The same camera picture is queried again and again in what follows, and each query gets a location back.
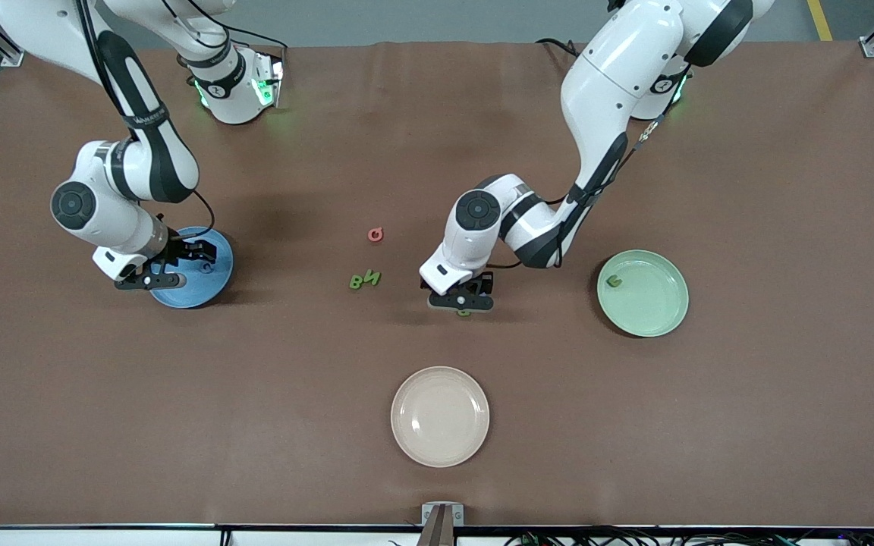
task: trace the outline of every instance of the blue plate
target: blue plate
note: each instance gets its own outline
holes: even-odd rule
[[[180,229],[180,235],[194,235],[204,231],[204,227],[185,227]],[[164,267],[168,273],[180,273],[187,280],[180,289],[160,289],[151,290],[150,295],[155,300],[163,303],[167,307],[175,309],[190,309],[204,305],[212,300],[215,295],[218,295],[225,289],[228,280],[231,279],[231,270],[234,267],[234,256],[231,252],[231,245],[228,244],[228,239],[225,235],[221,235],[218,231],[211,231],[201,235],[195,240],[208,241],[218,248],[218,258],[215,263],[205,262],[203,259],[182,259],[178,265],[167,265]]]

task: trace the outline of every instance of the table surface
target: table surface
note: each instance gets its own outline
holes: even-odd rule
[[[0,524],[401,522],[456,500],[482,525],[874,525],[874,59],[853,42],[743,44],[697,70],[565,267],[500,272],[470,318],[427,309],[417,266],[484,177],[567,190],[567,58],[299,49],[284,108],[226,127],[173,52],[141,56],[237,271],[199,310],[114,290],[49,196],[124,128],[80,77],[3,71]],[[205,221],[196,199],[148,207]],[[690,286],[663,338],[596,304],[598,267],[633,248]],[[368,268],[379,286],[350,290]],[[453,469],[389,428],[427,366],[467,371],[492,408]]]

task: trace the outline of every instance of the plate rim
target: plate rim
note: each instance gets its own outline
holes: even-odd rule
[[[431,464],[423,462],[423,460],[417,459],[410,450],[407,449],[407,446],[404,445],[402,441],[400,441],[400,436],[396,433],[396,429],[398,429],[398,423],[396,422],[396,414],[398,414],[398,408],[396,407],[396,401],[399,400],[400,394],[406,388],[407,384],[411,381],[417,379],[417,376],[433,373],[436,370],[450,370],[452,373],[457,373],[461,376],[464,376],[466,380],[470,381],[471,384],[474,384],[476,387],[476,391],[478,394],[481,394],[483,407],[485,407],[485,413],[488,415],[488,418],[485,419],[485,425],[483,426],[483,430],[481,431],[481,441],[476,443],[474,450],[468,453],[465,457],[461,457],[461,460],[458,460],[456,463],[451,462],[447,464]],[[462,369],[456,369],[454,366],[428,366],[425,369],[416,370],[416,372],[410,374],[410,377],[403,380],[403,383],[400,384],[400,387],[396,390],[396,393],[393,394],[393,401],[389,404],[389,428],[391,429],[391,433],[393,434],[393,439],[396,440],[396,445],[400,447],[400,450],[413,460],[417,464],[423,464],[423,466],[428,466],[430,469],[450,469],[452,466],[458,466],[458,464],[467,463],[471,457],[475,456],[475,453],[478,453],[479,450],[485,445],[486,440],[488,440],[488,432],[490,431],[490,425],[492,424],[492,408],[490,408],[490,404],[488,402],[488,394],[485,393],[485,390],[481,387],[481,384],[478,383],[478,380],[474,379],[471,374],[467,373]]]
[[[679,317],[677,317],[675,324],[670,325],[669,328],[666,328],[665,331],[658,331],[656,333],[639,333],[635,331],[631,331],[629,328],[625,328],[616,318],[613,317],[609,313],[609,310],[606,309],[606,304],[604,304],[602,300],[602,280],[606,278],[608,268],[610,265],[622,255],[628,255],[628,253],[639,253],[639,255],[647,255],[647,256],[655,256],[658,259],[663,260],[673,268],[673,271],[676,272],[678,280],[680,284],[683,286],[683,311],[680,313]],[[622,251],[620,253],[616,253],[616,255],[610,256],[609,259],[603,264],[602,269],[599,270],[599,277],[596,279],[596,299],[599,300],[599,307],[602,308],[602,313],[606,315],[616,328],[620,328],[622,331],[627,332],[630,335],[635,335],[637,337],[660,337],[670,333],[671,331],[675,331],[675,329],[679,328],[680,325],[683,324],[683,320],[687,317],[687,311],[690,311],[690,287],[687,286],[687,279],[684,278],[683,272],[680,271],[679,267],[676,266],[675,263],[670,262],[670,259],[667,259],[666,256],[660,255],[660,253],[655,253],[653,251],[648,251],[647,249],[628,249],[627,251]]]

